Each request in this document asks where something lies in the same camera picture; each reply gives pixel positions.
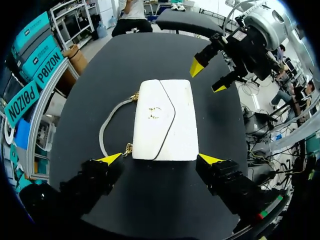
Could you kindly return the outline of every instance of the wire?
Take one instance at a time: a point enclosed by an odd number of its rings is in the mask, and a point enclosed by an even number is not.
[[[219,20],[220,20],[220,18],[219,18],[219,6],[220,6],[220,0],[218,0],[218,9],[217,9],[217,13],[218,13],[218,16],[217,16],[217,18],[218,18],[218,25],[220,26],[220,22],[219,22]]]
[[[8,145],[11,145],[14,141],[14,135],[15,135],[15,127],[11,128],[9,122],[8,122],[8,118],[5,118],[5,122],[4,122],[4,138],[5,141]]]
[[[243,3],[250,3],[250,2],[255,2],[256,0],[246,0],[246,1],[242,1],[242,2],[239,2],[237,5],[234,6],[234,8],[232,8],[232,10],[229,12],[229,15],[226,17],[226,21],[224,22],[225,24],[223,24],[222,26],[222,31],[223,31],[223,36],[226,35],[226,27],[227,27],[227,24],[229,22],[229,19],[231,17],[231,15],[234,13],[235,10],[238,9],[238,7],[240,7],[240,5],[242,5]]]
[[[267,163],[270,163],[270,161],[266,160],[263,156],[255,155],[253,151],[248,150],[248,152],[251,153],[254,157],[259,158],[259,159],[263,159],[263,160],[266,161]]]

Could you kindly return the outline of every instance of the teal box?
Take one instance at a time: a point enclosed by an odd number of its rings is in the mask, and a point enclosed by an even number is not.
[[[29,80],[33,78],[38,68],[46,60],[47,56],[57,47],[52,35],[48,36],[30,56],[24,61],[21,59],[18,67],[21,69],[22,76],[25,75]]]
[[[35,81],[31,81],[11,99],[4,108],[4,113],[12,128],[38,99],[39,92]]]
[[[47,12],[42,13],[16,36],[12,46],[12,53],[24,53],[25,50],[33,43],[43,32],[50,28]]]
[[[33,76],[33,80],[39,85],[40,88],[44,89],[47,82],[61,64],[64,57],[62,56],[60,49],[56,47],[49,56],[45,59],[39,69]]]

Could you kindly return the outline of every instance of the desk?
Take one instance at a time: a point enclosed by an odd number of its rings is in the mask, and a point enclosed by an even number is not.
[[[103,157],[99,130],[111,110],[150,79],[190,80],[199,151],[233,159],[247,173],[247,145],[236,85],[213,93],[211,85],[229,72],[218,54],[196,78],[189,69],[208,41],[180,34],[137,33],[111,39],[89,62],[71,90],[54,137],[50,184],[74,177],[81,163]],[[109,154],[132,142],[134,103],[123,106],[104,132]],[[238,222],[196,173],[196,162],[125,159],[125,171],[109,196],[83,220],[132,237],[224,239]]]

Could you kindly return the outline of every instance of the person sitting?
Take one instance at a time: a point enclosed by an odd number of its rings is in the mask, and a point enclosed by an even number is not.
[[[292,96],[290,96],[288,93],[284,91],[279,90],[278,93],[275,95],[275,97],[271,100],[270,105],[275,110],[280,100],[282,99],[286,104],[298,103],[300,106],[300,110],[304,111],[307,107],[310,106],[310,102],[311,102],[310,97],[307,100],[304,100],[305,98],[304,94],[306,96],[309,96],[314,90],[315,90],[315,85],[312,80],[308,82],[308,84],[306,85],[306,88],[304,88],[303,86],[293,87],[293,85],[291,85],[290,92]],[[288,113],[288,117],[285,120],[285,123],[290,121],[294,117],[295,117],[295,112],[293,107],[291,107]]]
[[[277,77],[275,78],[275,81],[277,83],[285,75],[286,71],[289,69],[288,66],[283,63],[285,51],[286,51],[286,47],[280,44],[279,47],[273,52],[273,55],[280,66],[280,71]]]
[[[284,60],[285,51],[286,47],[282,44],[280,44],[276,50],[272,51],[272,54],[274,55],[275,59],[279,64],[282,63],[282,61]]]
[[[145,18],[144,0],[119,0],[119,10],[124,14],[112,31],[112,37],[126,34],[137,28],[140,33],[152,32],[150,22]]]

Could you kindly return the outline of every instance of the robotic arm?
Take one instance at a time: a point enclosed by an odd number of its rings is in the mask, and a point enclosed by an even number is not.
[[[242,78],[248,72],[254,73],[263,81],[272,70],[277,71],[279,68],[269,56],[269,51],[277,49],[288,38],[299,57],[304,73],[313,76],[315,88],[320,91],[320,72],[306,37],[299,39],[295,30],[297,23],[284,6],[275,1],[268,1],[267,5],[254,7],[253,10],[248,11],[249,14],[236,17],[239,27],[227,38],[223,33],[215,33],[210,38],[211,44],[194,56],[190,69],[191,76],[195,77],[202,71],[218,51],[224,51],[233,60],[235,67],[211,86],[214,93],[229,88],[234,81],[243,82]],[[306,115],[319,100],[319,94],[315,94],[311,106],[288,124],[282,124],[281,128]],[[319,122],[320,114],[315,114],[289,136],[272,143],[258,143],[253,151],[270,155],[271,152],[303,140],[319,130]]]

